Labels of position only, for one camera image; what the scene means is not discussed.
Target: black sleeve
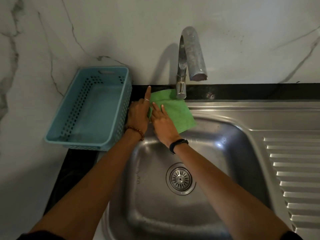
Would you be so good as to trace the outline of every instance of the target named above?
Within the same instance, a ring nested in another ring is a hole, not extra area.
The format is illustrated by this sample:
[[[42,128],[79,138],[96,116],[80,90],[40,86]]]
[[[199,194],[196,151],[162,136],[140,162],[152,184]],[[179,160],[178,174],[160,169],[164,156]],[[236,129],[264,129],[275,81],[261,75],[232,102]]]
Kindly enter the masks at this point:
[[[285,234],[282,235],[280,240],[303,240],[298,234],[287,231]]]
[[[22,234],[17,240],[65,240],[48,231],[37,231],[28,234]]]

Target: person's right arm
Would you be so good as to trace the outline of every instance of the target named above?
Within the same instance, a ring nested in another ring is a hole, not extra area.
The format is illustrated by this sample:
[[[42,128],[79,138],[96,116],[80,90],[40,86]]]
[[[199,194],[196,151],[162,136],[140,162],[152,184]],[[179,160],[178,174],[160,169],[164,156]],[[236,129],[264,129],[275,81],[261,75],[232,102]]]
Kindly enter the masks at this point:
[[[151,121],[159,140],[168,148],[181,139],[172,120],[153,103]],[[174,147],[234,240],[279,240],[289,231],[286,224],[257,198],[236,184],[188,144]]]

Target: person's left hand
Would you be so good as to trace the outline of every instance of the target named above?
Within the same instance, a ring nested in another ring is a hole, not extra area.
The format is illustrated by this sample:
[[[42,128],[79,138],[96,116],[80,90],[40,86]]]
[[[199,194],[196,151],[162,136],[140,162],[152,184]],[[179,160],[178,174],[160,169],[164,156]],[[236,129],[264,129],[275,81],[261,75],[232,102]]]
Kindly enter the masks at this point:
[[[150,106],[151,86],[146,89],[144,99],[132,102],[129,107],[127,126],[132,126],[146,133],[149,123],[148,110]]]

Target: person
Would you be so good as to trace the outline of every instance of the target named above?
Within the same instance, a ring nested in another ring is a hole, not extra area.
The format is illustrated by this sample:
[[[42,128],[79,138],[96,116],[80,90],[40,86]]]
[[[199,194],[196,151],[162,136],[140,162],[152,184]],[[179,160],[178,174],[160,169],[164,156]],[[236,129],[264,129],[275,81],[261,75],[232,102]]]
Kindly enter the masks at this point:
[[[122,138],[42,219],[19,240],[92,239],[112,191],[133,149],[146,132],[151,87],[130,105]],[[152,104],[151,122],[158,139],[170,147],[181,141],[163,105]],[[234,240],[301,239],[273,211],[192,149],[178,143],[174,153],[188,168]]]

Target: stainless steel sink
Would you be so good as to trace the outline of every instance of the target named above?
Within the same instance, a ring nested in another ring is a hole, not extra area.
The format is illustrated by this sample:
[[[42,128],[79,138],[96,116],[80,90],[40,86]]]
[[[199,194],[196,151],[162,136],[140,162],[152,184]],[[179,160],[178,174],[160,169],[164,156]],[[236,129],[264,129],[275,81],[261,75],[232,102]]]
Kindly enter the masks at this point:
[[[318,239],[320,102],[187,105],[197,121],[182,134],[191,147],[304,240]],[[107,240],[230,238],[188,168],[151,125],[114,190],[96,231],[102,234]]]
[[[201,117],[196,122],[182,137],[269,207],[262,171],[247,136],[229,123]],[[230,238],[188,169],[158,141],[151,126],[110,201],[107,222],[114,239]]]

